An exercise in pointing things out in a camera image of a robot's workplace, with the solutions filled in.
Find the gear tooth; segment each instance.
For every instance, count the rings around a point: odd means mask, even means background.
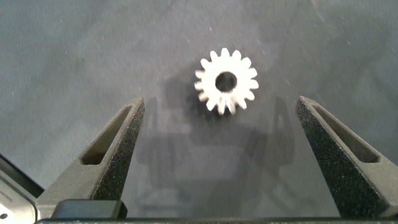
[[[257,76],[257,71],[255,68],[249,68],[248,70],[248,77],[249,78],[254,78]]]
[[[245,69],[249,69],[250,68],[251,61],[250,61],[250,59],[248,57],[245,57],[244,59],[242,59],[241,63],[242,63],[242,66]]]
[[[195,75],[197,76],[197,78],[202,79],[205,76],[205,72],[201,70],[196,70]]]
[[[248,99],[248,100],[254,100],[254,94],[253,94],[252,91],[248,91],[248,92],[245,94],[244,97],[245,97],[246,99]]]
[[[249,81],[249,86],[251,90],[255,90],[259,88],[259,83],[255,80],[250,80]]]
[[[211,111],[216,106],[216,104],[217,104],[217,99],[210,98],[209,101],[207,101],[207,104],[206,104],[207,109],[209,111]]]
[[[242,55],[241,55],[241,53],[238,50],[235,50],[232,53],[232,58],[234,58],[237,61],[240,61],[242,59]]]
[[[203,82],[202,81],[195,82],[195,89],[203,90]]]
[[[229,57],[229,56],[230,56],[230,55],[229,55],[228,49],[223,48],[223,49],[221,50],[221,57]]]
[[[208,69],[208,67],[210,66],[210,62],[209,61],[207,61],[206,59],[202,59],[202,60],[200,60],[200,63],[201,63],[201,65],[202,65],[202,67],[204,68],[204,69]]]
[[[199,93],[198,97],[201,102],[204,102],[209,99],[209,96],[204,91]]]
[[[216,61],[218,59],[218,55],[217,55],[217,53],[214,50],[212,50],[210,52],[210,58],[211,58],[211,62],[214,62],[214,61]]]
[[[229,109],[229,112],[231,112],[231,114],[235,114],[236,113],[236,107],[235,107],[235,102],[232,100],[229,100],[227,103],[227,107]]]
[[[220,97],[220,100],[218,102],[218,113],[220,115],[224,115],[225,112],[225,100],[224,98]]]
[[[236,98],[235,99],[236,100],[236,102],[238,103],[238,105],[242,108],[242,109],[246,109],[248,106],[247,106],[247,104],[246,104],[246,102],[245,102],[245,100],[244,100],[244,98]]]

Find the center hole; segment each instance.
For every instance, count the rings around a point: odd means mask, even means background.
[[[216,78],[216,87],[219,91],[231,91],[236,86],[236,76],[231,72],[223,72]]]

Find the white gear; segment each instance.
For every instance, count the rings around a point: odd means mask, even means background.
[[[230,56],[228,50],[223,48],[221,55],[210,52],[211,62],[206,59],[200,61],[204,71],[197,70],[195,75],[201,80],[195,83],[195,88],[202,91],[199,94],[201,102],[207,101],[207,109],[211,111],[216,105],[219,114],[223,115],[225,108],[228,107],[231,114],[235,114],[235,105],[238,104],[242,109],[246,109],[245,99],[254,100],[251,90],[259,88],[257,81],[252,78],[257,76],[257,71],[250,68],[251,61],[247,57],[241,60],[241,53],[235,50]],[[230,91],[220,91],[216,87],[218,75],[229,72],[236,77],[236,86]]]

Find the gear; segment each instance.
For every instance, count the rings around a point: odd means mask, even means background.
[[[247,57],[241,60],[241,53],[235,50],[230,56],[228,50],[223,48],[221,55],[210,52],[211,62],[206,59],[200,61],[205,69],[197,70],[195,75],[200,81],[195,83],[195,88],[202,91],[199,100],[207,100],[207,109],[211,111],[216,105],[218,113],[223,115],[225,108],[228,107],[231,114],[235,114],[235,105],[238,104],[242,109],[246,109],[245,99],[254,100],[251,90],[259,88],[257,81],[252,78],[257,76],[255,68],[250,68],[251,61]],[[228,90],[221,91],[216,87],[216,80],[222,73],[232,73],[236,77],[236,85]]]

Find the gray surface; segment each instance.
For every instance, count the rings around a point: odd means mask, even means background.
[[[131,99],[146,116],[130,217],[336,216],[294,113],[312,98],[398,162],[398,2],[2,1],[0,150],[44,187]],[[210,51],[252,60],[256,100],[196,100]]]

